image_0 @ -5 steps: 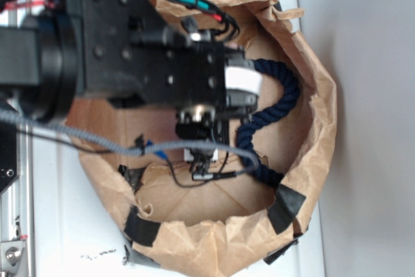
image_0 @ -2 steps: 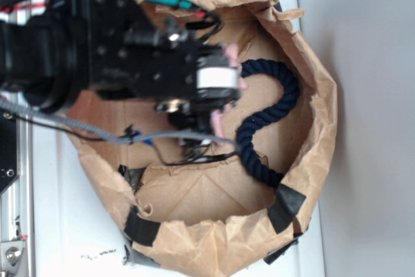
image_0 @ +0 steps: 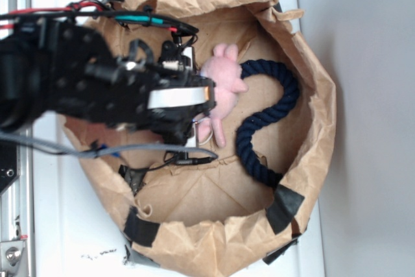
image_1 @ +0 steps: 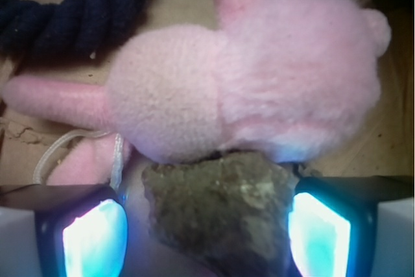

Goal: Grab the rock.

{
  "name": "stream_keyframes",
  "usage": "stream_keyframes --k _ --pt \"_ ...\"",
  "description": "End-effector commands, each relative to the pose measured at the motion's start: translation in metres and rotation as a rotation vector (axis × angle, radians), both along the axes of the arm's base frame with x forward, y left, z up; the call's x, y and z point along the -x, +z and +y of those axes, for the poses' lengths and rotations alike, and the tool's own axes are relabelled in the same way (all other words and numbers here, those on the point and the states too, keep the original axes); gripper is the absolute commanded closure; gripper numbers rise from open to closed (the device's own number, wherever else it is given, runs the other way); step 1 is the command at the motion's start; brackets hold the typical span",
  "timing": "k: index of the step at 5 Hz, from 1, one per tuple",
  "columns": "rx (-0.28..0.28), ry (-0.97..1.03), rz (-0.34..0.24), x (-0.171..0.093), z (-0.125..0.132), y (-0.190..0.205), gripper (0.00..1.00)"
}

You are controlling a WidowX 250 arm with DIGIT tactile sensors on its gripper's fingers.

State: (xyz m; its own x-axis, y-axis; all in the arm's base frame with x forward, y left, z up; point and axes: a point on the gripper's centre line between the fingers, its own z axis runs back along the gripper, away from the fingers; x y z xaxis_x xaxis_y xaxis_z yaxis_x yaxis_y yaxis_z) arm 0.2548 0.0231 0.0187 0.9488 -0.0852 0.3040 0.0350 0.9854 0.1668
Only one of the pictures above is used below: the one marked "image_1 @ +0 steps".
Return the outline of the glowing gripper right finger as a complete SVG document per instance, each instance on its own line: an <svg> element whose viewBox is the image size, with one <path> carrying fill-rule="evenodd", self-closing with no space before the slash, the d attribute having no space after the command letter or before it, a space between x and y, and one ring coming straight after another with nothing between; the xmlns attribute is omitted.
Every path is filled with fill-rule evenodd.
<svg viewBox="0 0 415 277"><path fill-rule="evenodd" d="M289 238L288 276L413 276L414 179L302 178Z"/></svg>

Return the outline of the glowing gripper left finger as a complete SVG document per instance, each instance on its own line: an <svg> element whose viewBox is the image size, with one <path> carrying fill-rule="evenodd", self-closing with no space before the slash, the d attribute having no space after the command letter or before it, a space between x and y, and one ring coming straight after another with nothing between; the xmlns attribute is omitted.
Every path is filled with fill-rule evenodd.
<svg viewBox="0 0 415 277"><path fill-rule="evenodd" d="M127 242L110 186L1 186L2 276L119 276Z"/></svg>

